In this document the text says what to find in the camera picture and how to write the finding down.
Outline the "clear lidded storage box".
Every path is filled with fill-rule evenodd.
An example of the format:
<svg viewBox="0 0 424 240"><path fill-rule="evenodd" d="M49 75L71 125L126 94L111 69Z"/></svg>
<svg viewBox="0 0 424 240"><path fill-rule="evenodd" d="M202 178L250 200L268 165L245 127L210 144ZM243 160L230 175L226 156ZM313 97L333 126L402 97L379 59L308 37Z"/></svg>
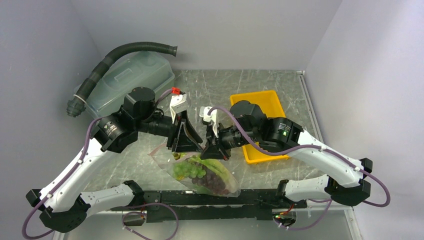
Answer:
<svg viewBox="0 0 424 240"><path fill-rule="evenodd" d="M131 53L117 61L86 100L85 111L92 118L119 110L125 95L136 87L146 87L158 99L175 85L175 74L167 59L157 52Z"/></svg>

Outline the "clear pink zip top bag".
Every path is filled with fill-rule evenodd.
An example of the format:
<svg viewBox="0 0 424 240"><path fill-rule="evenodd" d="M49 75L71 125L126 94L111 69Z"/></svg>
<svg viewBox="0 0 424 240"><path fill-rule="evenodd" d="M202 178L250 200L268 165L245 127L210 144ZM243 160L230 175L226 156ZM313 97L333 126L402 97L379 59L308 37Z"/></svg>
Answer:
<svg viewBox="0 0 424 240"><path fill-rule="evenodd" d="M171 152L164 143L148 156L173 179L196 194L236 198L241 193L234 174L221 160L201 159L197 152Z"/></svg>

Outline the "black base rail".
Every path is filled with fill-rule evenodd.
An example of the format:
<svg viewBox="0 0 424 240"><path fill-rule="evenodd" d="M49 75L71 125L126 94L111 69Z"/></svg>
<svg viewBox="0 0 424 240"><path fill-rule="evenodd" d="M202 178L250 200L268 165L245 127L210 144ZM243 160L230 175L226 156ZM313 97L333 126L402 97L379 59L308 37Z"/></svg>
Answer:
<svg viewBox="0 0 424 240"><path fill-rule="evenodd" d="M305 200L291 203L277 196L276 189L243 189L238 197L196 194L188 190L146 190L148 223L181 220L256 219L271 220L283 209L305 209Z"/></svg>

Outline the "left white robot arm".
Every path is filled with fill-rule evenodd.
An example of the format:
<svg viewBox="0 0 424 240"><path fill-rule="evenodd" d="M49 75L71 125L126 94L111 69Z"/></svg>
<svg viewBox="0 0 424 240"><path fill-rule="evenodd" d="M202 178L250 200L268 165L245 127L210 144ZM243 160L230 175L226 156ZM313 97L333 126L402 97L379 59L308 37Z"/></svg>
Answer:
<svg viewBox="0 0 424 240"><path fill-rule="evenodd" d="M166 147L174 153L200 152L202 139L188 120L190 99L178 88L171 94L171 114L158 108L155 92L136 87L128 93L119 110L95 119L90 125L81 152L46 187L26 194L40 220L51 230L67 233L87 217L115 207L139 209L144 191L133 180L101 191L84 192L94 174L110 159L138 140L139 133L167 138Z"/></svg>

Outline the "purple grape bunch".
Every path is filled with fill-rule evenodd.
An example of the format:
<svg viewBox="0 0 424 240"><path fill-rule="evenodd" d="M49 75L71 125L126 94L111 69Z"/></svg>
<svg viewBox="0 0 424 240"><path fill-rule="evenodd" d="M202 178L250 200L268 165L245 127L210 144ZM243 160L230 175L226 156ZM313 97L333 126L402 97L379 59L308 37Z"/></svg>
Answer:
<svg viewBox="0 0 424 240"><path fill-rule="evenodd" d="M200 171L196 177L191 177L191 182L213 195L225 196L230 193L223 179L208 168Z"/></svg>

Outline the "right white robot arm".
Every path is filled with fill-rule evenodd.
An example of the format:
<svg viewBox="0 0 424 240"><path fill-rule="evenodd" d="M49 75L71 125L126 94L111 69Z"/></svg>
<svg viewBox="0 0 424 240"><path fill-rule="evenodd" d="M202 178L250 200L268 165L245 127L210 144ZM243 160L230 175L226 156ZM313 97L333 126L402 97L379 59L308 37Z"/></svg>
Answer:
<svg viewBox="0 0 424 240"><path fill-rule="evenodd" d="M227 114L233 125L218 122L218 108L203 106L199 116L206 125L206 144L201 159L229 160L231 150L251 146L261 153L298 159L322 171L322 176L306 180L280 181L276 203L287 208L303 200L331 199L345 206L363 203L371 194L366 175L373 163L368 158L350 159L317 140L286 117L268 117L247 100L234 104Z"/></svg>

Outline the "green grape bunch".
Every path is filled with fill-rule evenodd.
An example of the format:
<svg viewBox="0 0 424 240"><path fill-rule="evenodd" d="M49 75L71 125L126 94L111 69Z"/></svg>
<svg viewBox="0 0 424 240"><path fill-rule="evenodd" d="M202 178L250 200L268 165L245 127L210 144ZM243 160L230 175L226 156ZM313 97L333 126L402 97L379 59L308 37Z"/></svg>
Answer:
<svg viewBox="0 0 424 240"><path fill-rule="evenodd" d="M173 167L173 177L177 180L185 178L203 178L206 175L204 165L195 161L183 161L176 163Z"/></svg>

